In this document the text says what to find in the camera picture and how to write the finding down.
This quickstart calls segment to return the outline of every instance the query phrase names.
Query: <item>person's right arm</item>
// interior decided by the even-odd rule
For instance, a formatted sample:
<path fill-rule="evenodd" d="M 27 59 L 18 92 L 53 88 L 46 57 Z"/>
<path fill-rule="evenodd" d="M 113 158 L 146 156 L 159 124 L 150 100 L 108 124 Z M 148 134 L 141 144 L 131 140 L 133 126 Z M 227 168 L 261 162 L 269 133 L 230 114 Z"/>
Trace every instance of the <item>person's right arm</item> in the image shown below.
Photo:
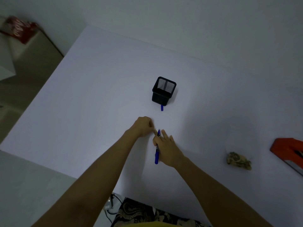
<path fill-rule="evenodd" d="M 248 204 L 228 190 L 221 183 L 199 169 L 191 160 L 183 155 L 174 142 L 162 130 L 163 137 L 155 137 L 154 145 L 160 149 L 159 160 L 175 168 L 197 197 L 207 218 L 214 227 L 271 227 Z"/>

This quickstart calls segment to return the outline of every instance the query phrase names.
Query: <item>red-orange tool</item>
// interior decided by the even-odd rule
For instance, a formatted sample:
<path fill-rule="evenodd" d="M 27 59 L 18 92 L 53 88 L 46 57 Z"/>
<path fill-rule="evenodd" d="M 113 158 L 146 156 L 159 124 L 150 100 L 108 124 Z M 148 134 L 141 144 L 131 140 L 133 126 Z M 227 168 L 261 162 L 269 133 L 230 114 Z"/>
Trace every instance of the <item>red-orange tool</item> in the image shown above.
<path fill-rule="evenodd" d="M 278 138 L 270 148 L 276 156 L 303 176 L 303 142 L 293 138 Z"/>

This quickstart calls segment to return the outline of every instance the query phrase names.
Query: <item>person's left hand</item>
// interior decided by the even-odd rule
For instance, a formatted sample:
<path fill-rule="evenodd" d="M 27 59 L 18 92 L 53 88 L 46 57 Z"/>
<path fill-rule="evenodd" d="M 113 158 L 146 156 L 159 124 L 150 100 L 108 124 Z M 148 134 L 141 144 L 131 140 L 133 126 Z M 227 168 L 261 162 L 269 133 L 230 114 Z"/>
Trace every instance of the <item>person's left hand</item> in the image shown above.
<path fill-rule="evenodd" d="M 130 129 L 134 130 L 138 134 L 138 137 L 143 137 L 154 130 L 154 124 L 152 119 L 147 116 L 139 117 Z"/>

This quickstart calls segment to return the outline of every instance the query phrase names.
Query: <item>tabletop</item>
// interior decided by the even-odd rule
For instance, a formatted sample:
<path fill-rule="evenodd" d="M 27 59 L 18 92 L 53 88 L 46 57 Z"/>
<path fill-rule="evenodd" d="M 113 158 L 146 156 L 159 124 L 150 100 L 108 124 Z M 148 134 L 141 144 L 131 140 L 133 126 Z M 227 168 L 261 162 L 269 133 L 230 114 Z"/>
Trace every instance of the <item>tabletop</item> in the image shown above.
<path fill-rule="evenodd" d="M 177 83 L 164 111 L 152 102 L 159 76 Z M 302 89 L 88 26 L 0 149 L 78 178 L 138 116 L 149 116 L 272 225 L 301 226 L 303 178 L 269 149 L 277 137 L 303 140 L 302 111 Z M 233 149 L 252 171 L 226 164 Z M 183 179 L 155 165 L 154 153 L 152 136 L 138 139 L 114 192 L 207 222 Z"/>

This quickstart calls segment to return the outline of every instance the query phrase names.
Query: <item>yellow fabric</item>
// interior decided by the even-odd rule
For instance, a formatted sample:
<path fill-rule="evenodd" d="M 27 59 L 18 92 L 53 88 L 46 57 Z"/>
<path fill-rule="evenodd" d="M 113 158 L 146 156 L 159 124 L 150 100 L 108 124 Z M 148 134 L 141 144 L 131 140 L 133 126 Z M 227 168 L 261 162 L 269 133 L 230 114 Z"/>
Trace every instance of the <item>yellow fabric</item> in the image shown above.
<path fill-rule="evenodd" d="M 168 224 L 160 221 L 141 222 L 126 225 L 126 227 L 176 227 L 176 225 Z"/>

